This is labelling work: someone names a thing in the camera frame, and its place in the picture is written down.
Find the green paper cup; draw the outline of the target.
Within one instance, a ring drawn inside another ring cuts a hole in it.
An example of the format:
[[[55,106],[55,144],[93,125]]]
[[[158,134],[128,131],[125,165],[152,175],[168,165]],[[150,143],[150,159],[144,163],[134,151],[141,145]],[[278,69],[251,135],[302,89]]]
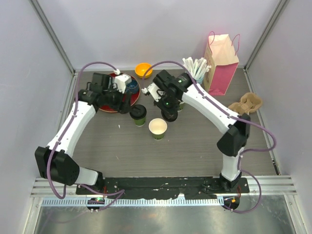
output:
[[[137,127],[141,127],[145,124],[146,122],[146,117],[141,117],[141,118],[133,118],[133,121]]]
[[[148,128],[155,140],[162,140],[165,136],[168,125],[165,120],[155,118],[150,121]]]

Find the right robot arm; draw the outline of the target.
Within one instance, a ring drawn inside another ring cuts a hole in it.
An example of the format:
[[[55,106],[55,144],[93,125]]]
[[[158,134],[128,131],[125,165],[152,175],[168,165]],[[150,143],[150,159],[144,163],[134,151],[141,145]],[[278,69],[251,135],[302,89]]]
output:
[[[222,133],[217,148],[223,155],[223,165],[219,177],[219,190],[232,192],[238,186],[241,170],[238,167],[239,154],[243,152],[250,134],[247,114],[239,115],[211,97],[187,73],[178,77],[166,70],[160,71],[150,85],[147,94],[154,99],[163,117],[174,121],[180,102],[184,102],[205,116]]]

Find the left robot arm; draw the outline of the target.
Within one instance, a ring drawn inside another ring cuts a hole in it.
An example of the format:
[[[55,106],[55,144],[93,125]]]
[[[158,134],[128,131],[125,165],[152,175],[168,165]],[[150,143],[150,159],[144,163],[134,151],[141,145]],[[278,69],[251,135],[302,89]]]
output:
[[[98,171],[83,168],[73,160],[75,146],[100,107],[109,106],[121,114],[131,109],[131,92],[127,89],[132,77],[127,74],[94,73],[92,82],[78,92],[72,110],[56,136],[46,147],[38,147],[35,159],[40,176],[71,186],[85,184],[92,194],[100,194],[104,183]]]

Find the brown cardboard cup carrier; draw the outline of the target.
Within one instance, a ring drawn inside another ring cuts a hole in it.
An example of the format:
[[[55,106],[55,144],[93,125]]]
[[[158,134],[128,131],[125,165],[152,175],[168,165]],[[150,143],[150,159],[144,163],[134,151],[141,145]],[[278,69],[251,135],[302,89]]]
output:
[[[263,104],[262,99],[255,93],[245,93],[239,102],[232,103],[228,108],[239,115],[256,112]]]

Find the pink paper bag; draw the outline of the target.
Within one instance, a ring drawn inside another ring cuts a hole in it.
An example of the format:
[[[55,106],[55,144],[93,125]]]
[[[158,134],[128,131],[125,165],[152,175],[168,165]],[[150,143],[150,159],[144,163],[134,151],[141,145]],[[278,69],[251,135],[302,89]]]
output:
[[[211,96],[226,94],[233,76],[238,68],[237,56],[240,46],[240,35],[233,39],[228,34],[217,35],[214,31],[208,34],[204,58],[210,66],[203,83]]]

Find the black coffee cup lid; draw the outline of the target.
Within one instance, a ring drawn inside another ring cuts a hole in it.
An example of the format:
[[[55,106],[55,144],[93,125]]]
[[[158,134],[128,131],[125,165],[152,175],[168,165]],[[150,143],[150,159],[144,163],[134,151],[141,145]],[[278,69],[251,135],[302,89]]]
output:
[[[143,105],[136,104],[131,107],[129,114],[132,119],[140,120],[146,117],[147,110]]]

